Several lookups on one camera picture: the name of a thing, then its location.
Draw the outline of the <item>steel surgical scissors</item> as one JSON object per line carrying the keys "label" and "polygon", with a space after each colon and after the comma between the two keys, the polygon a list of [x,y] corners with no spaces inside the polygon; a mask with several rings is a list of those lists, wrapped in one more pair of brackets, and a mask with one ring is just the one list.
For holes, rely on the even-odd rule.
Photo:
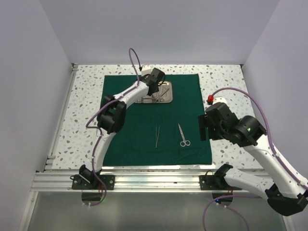
{"label": "steel surgical scissors", "polygon": [[180,132],[180,135],[181,135],[181,138],[182,138],[182,141],[180,142],[180,146],[181,147],[190,146],[191,142],[189,140],[185,139],[185,136],[184,136],[184,133],[183,133],[181,125],[178,124],[178,127],[179,127],[179,132]]}

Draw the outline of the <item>steel tweezers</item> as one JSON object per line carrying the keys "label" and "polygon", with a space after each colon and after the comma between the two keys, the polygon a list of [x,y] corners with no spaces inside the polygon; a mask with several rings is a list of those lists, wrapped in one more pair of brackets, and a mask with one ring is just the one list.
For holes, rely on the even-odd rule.
{"label": "steel tweezers", "polygon": [[159,134],[160,134],[160,126],[156,126],[155,127],[155,147],[156,148],[158,146]]}

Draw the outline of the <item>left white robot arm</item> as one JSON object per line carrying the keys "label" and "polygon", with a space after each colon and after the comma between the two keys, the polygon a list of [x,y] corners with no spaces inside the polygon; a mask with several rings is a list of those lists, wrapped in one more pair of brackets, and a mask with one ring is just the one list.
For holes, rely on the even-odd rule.
{"label": "left white robot arm", "polygon": [[127,109],[142,97],[158,92],[165,78],[163,71],[154,68],[148,74],[137,76],[137,80],[121,93],[104,97],[102,107],[86,124],[86,128],[99,131],[90,162],[79,169],[79,175],[89,189],[103,185],[98,174],[112,139],[125,123]]}

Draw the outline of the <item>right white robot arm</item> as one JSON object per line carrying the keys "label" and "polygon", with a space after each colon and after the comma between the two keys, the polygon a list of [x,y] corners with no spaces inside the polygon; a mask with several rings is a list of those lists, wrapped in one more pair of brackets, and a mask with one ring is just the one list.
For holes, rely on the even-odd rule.
{"label": "right white robot arm", "polygon": [[268,132],[254,117],[238,119],[222,102],[207,108],[198,116],[200,139],[227,140],[242,147],[263,167],[270,179],[257,177],[223,164],[211,180],[220,189],[240,188],[265,199],[283,216],[302,212],[308,205],[308,180],[296,171],[284,156],[270,146]]}

